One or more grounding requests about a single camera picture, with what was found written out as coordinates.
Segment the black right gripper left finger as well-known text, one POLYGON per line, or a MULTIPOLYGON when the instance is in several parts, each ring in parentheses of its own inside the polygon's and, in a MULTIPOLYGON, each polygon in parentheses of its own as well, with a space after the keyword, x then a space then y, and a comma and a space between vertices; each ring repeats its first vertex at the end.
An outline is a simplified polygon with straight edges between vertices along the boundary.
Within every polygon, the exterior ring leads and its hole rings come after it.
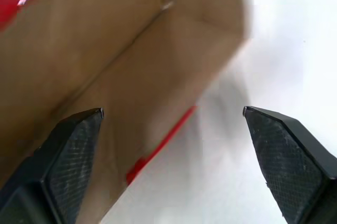
POLYGON ((1 223, 76 223, 103 119, 95 108, 59 121, 2 187, 1 223))

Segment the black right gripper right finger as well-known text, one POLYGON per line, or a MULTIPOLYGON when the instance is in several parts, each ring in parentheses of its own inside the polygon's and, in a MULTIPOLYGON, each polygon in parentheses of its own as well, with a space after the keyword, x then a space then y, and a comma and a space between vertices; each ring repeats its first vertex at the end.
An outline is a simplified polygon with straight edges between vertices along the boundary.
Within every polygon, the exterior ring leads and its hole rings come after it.
POLYGON ((266 185, 287 223, 336 223, 336 157, 297 119, 245 106, 266 185))

